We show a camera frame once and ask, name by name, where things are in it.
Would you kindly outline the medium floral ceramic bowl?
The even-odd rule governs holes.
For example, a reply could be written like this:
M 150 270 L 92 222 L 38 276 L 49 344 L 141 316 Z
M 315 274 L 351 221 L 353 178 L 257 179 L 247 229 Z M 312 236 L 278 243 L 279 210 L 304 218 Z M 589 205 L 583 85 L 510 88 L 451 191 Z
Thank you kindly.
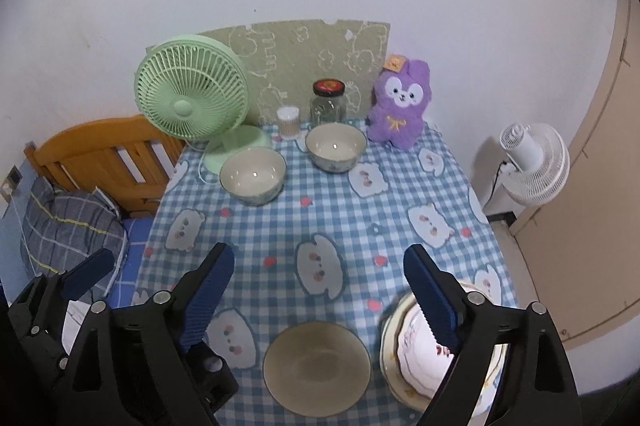
M 355 126 L 326 123 L 308 131 L 305 145 L 314 165 L 324 172 L 342 174 L 356 166 L 367 149 L 367 138 Z

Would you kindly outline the purple plush bunny toy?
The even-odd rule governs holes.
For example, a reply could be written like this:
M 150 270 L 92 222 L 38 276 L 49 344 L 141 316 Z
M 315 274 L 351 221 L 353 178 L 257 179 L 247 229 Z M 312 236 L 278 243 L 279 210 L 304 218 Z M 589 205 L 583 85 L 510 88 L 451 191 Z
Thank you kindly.
M 390 55 L 373 87 L 367 136 L 410 150 L 422 131 L 423 114 L 432 100 L 431 70 L 426 61 Z

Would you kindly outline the glass jar black lid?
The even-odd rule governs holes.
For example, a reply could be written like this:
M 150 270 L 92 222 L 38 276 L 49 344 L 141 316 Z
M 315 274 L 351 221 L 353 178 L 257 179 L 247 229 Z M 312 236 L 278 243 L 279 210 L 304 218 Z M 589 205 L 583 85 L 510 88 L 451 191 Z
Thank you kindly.
M 310 127 L 346 120 L 345 84 L 336 79 L 314 82 L 314 97 L 310 101 Z

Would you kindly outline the cream plate gold rim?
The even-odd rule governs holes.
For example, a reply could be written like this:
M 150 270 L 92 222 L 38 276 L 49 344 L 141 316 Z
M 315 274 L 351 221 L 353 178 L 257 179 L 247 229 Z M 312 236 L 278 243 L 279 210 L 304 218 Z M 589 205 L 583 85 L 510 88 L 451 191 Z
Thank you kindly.
M 502 304 L 502 286 L 500 279 L 495 274 L 494 269 L 487 266 L 475 273 L 473 283 L 460 280 L 459 283 L 465 292 L 480 292 L 495 305 Z M 402 314 L 407 309 L 408 300 L 414 295 L 409 292 L 400 298 L 399 304 L 386 320 L 381 339 L 380 365 L 386 383 L 390 386 L 390 391 L 396 399 L 405 406 L 422 412 L 431 403 L 431 398 L 426 398 L 415 392 L 401 377 L 399 363 L 396 357 L 397 333 Z M 497 378 L 501 372 L 506 357 L 506 346 L 496 346 L 492 352 L 489 368 L 485 377 L 485 382 L 478 397 L 476 407 L 472 417 L 488 411 L 497 391 Z

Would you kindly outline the white floor fan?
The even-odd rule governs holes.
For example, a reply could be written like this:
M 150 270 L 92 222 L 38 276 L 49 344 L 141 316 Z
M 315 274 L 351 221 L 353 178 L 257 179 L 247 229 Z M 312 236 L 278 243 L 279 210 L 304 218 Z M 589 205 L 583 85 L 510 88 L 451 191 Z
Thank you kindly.
M 518 205 L 541 206 L 553 200 L 570 175 L 570 153 L 561 135 L 544 123 L 513 123 L 500 134 L 511 167 L 501 183 Z

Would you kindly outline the blue checkered tablecloth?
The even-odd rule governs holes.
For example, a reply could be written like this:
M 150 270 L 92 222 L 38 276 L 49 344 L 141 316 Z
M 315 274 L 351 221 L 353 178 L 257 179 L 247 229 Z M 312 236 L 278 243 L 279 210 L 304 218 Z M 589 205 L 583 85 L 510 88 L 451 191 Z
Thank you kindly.
M 496 304 L 514 306 L 498 241 L 442 134 L 430 128 L 402 152 L 372 143 L 344 174 L 321 171 L 302 139 L 276 139 L 285 184 L 273 201 L 245 205 L 206 171 L 200 150 L 183 150 L 151 229 L 130 237 L 136 250 L 110 301 L 145 302 L 173 287 L 217 243 L 234 272 L 206 333 L 239 383 L 217 413 L 224 425 L 301 425 L 305 417 L 274 400 L 262 360 L 291 326 L 333 322 L 378 357 L 380 328 L 408 291 L 405 249 L 421 244 L 439 268 Z

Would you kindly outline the large floral ceramic bowl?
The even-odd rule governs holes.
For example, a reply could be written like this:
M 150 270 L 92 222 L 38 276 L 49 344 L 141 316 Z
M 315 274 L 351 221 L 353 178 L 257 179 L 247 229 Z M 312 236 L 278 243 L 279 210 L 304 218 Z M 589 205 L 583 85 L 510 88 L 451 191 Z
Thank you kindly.
M 219 183 L 243 204 L 262 206 L 277 198 L 286 176 L 284 157 L 270 148 L 247 148 L 232 154 L 219 172 Z

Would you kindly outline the small floral ceramic bowl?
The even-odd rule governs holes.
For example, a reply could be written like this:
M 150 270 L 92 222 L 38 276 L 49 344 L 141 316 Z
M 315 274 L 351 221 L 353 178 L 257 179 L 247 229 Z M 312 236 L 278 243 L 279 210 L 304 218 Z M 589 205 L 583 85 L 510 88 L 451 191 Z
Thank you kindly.
M 262 362 L 271 397 L 286 410 L 311 418 L 349 410 L 366 393 L 371 372 L 360 338 L 326 321 L 287 328 L 269 345 Z

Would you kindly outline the cotton swab container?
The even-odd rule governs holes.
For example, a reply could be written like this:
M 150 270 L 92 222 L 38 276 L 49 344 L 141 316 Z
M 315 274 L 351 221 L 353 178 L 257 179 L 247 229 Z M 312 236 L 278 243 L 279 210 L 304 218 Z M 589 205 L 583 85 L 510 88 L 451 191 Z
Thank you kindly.
M 300 111 L 295 106 L 283 106 L 277 110 L 279 135 L 283 140 L 296 139 L 300 133 Z

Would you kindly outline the wall power socket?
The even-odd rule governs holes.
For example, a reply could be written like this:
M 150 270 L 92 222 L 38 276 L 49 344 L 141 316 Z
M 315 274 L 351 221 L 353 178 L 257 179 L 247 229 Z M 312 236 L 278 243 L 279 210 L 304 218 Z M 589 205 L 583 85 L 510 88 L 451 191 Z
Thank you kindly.
M 2 180 L 0 185 L 0 194 L 1 198 L 6 201 L 6 203 L 11 203 L 22 179 L 23 175 L 20 170 L 16 166 L 13 166 L 10 169 L 9 174 L 6 175 L 6 178 Z

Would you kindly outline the white plate red floral rim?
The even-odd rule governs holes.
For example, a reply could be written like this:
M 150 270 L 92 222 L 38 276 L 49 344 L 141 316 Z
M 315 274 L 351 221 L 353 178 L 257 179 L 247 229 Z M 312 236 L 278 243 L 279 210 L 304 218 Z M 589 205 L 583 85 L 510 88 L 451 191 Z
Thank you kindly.
M 416 300 L 408 300 L 397 333 L 396 357 L 404 381 L 418 394 L 433 398 L 451 362 L 452 351 L 436 338 Z

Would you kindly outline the green patterned wall mat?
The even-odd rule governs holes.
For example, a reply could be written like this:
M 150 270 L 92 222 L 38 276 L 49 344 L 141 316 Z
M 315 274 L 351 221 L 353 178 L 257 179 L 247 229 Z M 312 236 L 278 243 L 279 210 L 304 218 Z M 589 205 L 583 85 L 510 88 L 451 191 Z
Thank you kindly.
M 245 66 L 250 90 L 246 122 L 277 122 L 277 110 L 295 106 L 309 119 L 312 84 L 322 79 L 345 84 L 346 114 L 365 116 L 373 82 L 387 57 L 390 24 L 382 21 L 288 20 L 210 30 Z

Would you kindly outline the grey plaid pillow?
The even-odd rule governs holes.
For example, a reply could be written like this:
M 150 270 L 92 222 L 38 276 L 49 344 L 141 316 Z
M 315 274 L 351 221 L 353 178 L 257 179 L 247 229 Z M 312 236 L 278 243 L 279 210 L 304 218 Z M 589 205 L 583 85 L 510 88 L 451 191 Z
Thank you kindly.
M 21 222 L 21 255 L 28 271 L 52 276 L 107 249 L 114 267 L 98 283 L 110 287 L 128 247 L 119 210 L 101 190 L 67 191 L 39 177 L 29 190 Z

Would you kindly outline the green desk fan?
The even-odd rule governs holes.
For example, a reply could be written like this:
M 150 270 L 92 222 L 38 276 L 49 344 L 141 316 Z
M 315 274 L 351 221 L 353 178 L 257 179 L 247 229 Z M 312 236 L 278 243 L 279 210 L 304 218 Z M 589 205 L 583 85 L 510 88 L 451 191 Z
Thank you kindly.
M 272 146 L 246 122 L 250 90 L 241 58 L 204 35 L 180 35 L 148 50 L 134 75 L 140 112 L 165 134 L 204 142 L 207 171 L 219 174 L 234 153 Z

